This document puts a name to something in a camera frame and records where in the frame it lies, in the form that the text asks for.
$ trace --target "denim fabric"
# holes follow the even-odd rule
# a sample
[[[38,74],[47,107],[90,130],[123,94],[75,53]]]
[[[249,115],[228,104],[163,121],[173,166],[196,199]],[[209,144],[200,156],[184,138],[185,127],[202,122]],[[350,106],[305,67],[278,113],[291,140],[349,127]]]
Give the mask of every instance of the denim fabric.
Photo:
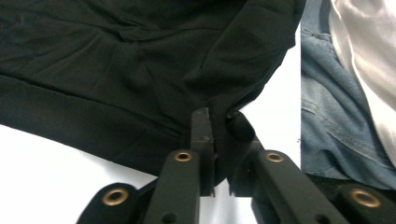
[[[339,63],[329,0],[308,0],[302,18],[302,170],[396,189],[359,82]]]

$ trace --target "black fabric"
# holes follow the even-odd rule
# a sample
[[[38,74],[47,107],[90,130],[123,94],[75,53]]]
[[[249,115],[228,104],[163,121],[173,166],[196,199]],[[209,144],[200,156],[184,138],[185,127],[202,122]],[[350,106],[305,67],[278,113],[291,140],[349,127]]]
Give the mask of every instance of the black fabric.
[[[191,112],[207,106],[220,182],[249,144],[228,131],[227,114],[261,92],[294,45],[303,8],[1,0],[0,123],[157,175],[170,151],[188,147]]]

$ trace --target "white cloth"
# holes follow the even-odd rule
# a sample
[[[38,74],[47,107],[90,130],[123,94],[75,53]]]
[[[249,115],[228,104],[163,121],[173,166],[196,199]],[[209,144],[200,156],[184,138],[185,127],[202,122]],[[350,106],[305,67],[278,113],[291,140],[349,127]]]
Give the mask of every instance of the white cloth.
[[[396,1],[332,0],[329,21],[337,56],[360,82],[396,167]]]

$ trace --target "black garment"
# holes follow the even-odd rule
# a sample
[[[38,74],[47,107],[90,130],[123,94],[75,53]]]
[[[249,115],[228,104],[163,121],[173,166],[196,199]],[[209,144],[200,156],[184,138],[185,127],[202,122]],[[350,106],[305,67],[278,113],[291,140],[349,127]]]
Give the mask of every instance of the black garment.
[[[207,106],[220,182],[248,148],[230,134],[227,113],[261,92],[303,8],[1,0],[0,123],[157,175],[170,151],[189,147],[191,112]]]

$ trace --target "white background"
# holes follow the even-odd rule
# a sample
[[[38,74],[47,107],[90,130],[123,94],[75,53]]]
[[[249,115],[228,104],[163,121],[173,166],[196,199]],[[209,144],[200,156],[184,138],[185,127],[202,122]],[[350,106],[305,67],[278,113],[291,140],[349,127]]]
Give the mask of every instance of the white background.
[[[266,149],[287,153],[300,165],[300,46],[291,49],[261,96],[242,111]],[[141,188],[155,176],[105,161],[71,147],[0,125],[0,223],[75,223],[102,187]],[[200,223],[256,223],[249,199],[228,195],[201,200]]]

